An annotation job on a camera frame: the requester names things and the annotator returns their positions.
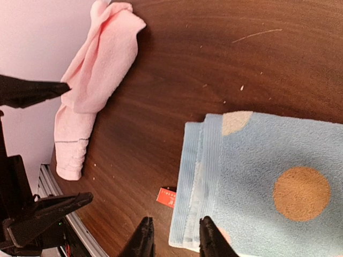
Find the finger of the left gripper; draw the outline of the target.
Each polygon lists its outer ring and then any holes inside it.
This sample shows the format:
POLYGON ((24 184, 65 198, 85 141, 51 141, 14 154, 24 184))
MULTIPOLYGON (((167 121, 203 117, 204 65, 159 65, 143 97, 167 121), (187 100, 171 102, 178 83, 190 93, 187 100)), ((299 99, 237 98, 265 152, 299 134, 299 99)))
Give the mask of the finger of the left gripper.
POLYGON ((1 106, 27 108, 70 91, 67 83, 32 81, 1 75, 1 106))

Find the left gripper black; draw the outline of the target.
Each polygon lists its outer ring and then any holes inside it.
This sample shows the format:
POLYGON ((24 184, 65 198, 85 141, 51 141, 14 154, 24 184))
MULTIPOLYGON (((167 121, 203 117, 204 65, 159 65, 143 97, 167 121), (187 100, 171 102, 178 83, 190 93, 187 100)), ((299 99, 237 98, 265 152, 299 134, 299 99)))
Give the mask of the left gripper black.
POLYGON ((20 155, 7 155, 4 134, 1 130, 2 252, 41 254, 42 250, 39 249, 35 238, 61 218, 91 203, 92 200, 93 194, 85 192, 77 195, 50 196, 34 202, 23 159, 20 155), (13 241, 31 242, 20 248, 13 241))

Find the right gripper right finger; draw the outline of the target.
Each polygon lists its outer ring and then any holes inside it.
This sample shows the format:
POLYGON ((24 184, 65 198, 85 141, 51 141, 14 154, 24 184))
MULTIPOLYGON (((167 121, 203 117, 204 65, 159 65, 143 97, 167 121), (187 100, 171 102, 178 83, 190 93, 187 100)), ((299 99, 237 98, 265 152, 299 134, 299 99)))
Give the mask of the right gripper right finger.
POLYGON ((199 256, 238 257, 209 216, 200 219, 199 224, 199 256))

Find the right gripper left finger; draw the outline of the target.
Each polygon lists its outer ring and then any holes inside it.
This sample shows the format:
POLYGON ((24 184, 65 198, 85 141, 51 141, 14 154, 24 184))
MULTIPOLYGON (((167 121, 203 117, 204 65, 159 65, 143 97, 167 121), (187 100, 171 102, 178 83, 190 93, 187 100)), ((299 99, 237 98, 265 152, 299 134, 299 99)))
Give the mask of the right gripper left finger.
POLYGON ((152 217, 144 217, 131 238, 118 255, 120 257, 154 257, 154 223, 152 217))

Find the blue polka dot towel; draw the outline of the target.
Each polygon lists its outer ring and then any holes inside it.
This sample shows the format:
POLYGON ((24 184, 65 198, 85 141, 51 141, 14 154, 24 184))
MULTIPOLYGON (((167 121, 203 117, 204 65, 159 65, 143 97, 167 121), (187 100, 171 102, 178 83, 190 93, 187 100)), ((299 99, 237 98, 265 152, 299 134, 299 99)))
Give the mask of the blue polka dot towel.
POLYGON ((184 128, 169 245, 211 217, 241 256, 342 256, 342 125, 252 111, 184 128))

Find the pink towel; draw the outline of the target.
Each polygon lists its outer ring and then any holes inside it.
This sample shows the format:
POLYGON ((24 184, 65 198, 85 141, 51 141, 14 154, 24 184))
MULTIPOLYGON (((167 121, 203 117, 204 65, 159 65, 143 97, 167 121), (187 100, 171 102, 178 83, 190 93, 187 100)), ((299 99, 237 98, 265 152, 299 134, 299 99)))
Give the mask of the pink towel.
POLYGON ((55 116, 56 172, 79 180, 97 113, 120 85, 138 53, 137 34, 145 22, 130 3, 95 1, 91 26, 62 81, 70 91, 55 116))

